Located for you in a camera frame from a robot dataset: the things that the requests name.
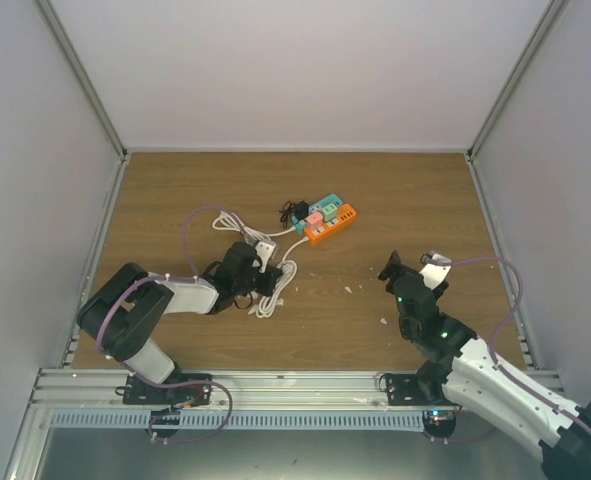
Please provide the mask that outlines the teal power strip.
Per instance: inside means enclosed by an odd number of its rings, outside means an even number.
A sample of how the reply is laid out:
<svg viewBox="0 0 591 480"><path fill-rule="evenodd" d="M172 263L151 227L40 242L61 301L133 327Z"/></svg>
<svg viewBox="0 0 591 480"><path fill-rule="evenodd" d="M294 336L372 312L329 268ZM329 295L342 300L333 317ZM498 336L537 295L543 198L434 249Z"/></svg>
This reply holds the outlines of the teal power strip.
<svg viewBox="0 0 591 480"><path fill-rule="evenodd" d="M314 213L315 211L321 212L321 209L329 203L336 203L338 208L344 204L344 202L342 201L342 199L338 195L332 193L332 194L325 196L324 198L322 198L321 200L319 200L317 202L308 203L309 204L309 215ZM299 221L296 225L293 225L295 227L295 231L299 234L304 233L304 228L306 225L305 219Z"/></svg>

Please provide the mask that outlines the orange power strip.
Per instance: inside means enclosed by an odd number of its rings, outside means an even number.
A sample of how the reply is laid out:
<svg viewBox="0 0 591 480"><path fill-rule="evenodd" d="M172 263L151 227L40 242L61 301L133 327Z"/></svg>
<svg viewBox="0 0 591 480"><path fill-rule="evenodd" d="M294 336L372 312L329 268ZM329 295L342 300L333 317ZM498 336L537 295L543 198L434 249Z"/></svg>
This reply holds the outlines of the orange power strip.
<svg viewBox="0 0 591 480"><path fill-rule="evenodd" d="M337 215L332 220L328 222L322 221L315 228L307 225L304 228L304 235L311 245L318 245L351 225L356 218L357 212L355 209L350 204L345 203L337 209Z"/></svg>

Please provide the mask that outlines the black power adapter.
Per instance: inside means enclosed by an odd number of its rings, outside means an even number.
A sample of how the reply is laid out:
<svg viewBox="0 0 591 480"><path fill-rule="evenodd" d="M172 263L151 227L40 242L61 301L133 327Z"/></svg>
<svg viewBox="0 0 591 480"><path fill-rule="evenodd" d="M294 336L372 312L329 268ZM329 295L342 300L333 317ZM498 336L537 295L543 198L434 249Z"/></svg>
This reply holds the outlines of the black power adapter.
<svg viewBox="0 0 591 480"><path fill-rule="evenodd" d="M279 210L280 222L284 229L296 225L309 215L309 204L302 200L299 202L287 201Z"/></svg>

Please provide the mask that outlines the pink charger plug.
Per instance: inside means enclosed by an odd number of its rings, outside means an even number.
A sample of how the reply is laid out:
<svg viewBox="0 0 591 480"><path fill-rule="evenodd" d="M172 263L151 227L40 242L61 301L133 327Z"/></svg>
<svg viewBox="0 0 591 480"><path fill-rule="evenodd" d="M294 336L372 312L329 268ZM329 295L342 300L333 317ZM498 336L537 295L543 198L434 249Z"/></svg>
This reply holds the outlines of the pink charger plug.
<svg viewBox="0 0 591 480"><path fill-rule="evenodd" d="M305 233L309 237L320 235L324 231L324 217L320 211L308 215L305 219Z"/></svg>

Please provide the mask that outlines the green charger plug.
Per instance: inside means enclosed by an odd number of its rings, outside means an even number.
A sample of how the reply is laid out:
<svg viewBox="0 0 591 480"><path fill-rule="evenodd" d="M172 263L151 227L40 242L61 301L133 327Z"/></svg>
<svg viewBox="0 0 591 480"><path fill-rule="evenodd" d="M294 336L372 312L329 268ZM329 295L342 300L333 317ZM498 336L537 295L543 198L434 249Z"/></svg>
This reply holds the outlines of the green charger plug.
<svg viewBox="0 0 591 480"><path fill-rule="evenodd" d="M338 222L338 206L336 203L329 203L321 209L323 221L328 225L335 225Z"/></svg>

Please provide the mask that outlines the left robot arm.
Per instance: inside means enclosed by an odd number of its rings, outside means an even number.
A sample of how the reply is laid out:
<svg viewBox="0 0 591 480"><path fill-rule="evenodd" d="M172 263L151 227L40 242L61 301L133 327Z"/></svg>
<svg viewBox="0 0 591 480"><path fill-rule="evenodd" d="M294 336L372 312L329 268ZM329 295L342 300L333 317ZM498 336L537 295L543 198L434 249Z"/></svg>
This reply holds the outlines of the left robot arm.
<svg viewBox="0 0 591 480"><path fill-rule="evenodd" d="M146 391L160 404L178 398L179 366L151 338L166 314L215 315L252 294L276 291L282 271L269 264L276 244L234 243L221 261L200 275L177 277L123 265L76 316L79 328L96 348L145 378Z"/></svg>

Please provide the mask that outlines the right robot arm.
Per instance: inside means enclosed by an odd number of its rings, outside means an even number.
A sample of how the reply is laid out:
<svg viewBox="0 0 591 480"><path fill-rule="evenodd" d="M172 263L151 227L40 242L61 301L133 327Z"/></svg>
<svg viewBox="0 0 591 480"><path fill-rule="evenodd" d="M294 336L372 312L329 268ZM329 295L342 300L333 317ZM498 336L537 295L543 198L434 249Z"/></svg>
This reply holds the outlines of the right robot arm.
<svg viewBox="0 0 591 480"><path fill-rule="evenodd" d="M591 479L591 402L581 406L503 359L462 321L442 311L454 262L423 255L422 269L391 253L378 278L394 296L401 336L425 357L415 374L419 396L469 410L528 451L548 479Z"/></svg>

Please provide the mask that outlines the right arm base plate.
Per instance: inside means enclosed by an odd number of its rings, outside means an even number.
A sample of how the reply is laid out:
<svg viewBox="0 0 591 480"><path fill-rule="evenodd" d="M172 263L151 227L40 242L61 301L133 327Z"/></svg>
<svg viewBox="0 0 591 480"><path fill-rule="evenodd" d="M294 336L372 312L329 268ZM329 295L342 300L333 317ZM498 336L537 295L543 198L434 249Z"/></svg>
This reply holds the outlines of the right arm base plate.
<svg viewBox="0 0 591 480"><path fill-rule="evenodd" d="M380 375L377 387L386 394L389 406L455 407L442 391L442 384L416 372Z"/></svg>

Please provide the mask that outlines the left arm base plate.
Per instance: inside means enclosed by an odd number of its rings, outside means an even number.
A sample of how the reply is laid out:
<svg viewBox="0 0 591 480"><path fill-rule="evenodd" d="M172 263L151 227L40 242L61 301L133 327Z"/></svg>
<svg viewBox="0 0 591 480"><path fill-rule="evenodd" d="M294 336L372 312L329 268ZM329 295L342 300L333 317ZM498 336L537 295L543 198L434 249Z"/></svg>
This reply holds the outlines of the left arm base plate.
<svg viewBox="0 0 591 480"><path fill-rule="evenodd" d="M115 394L125 405L203 406L210 403L211 396L211 386L203 381L212 380L212 376L206 373L182 373L172 382L192 382L193 386L160 388L148 385L136 376L128 376L125 385L115 388Z"/></svg>

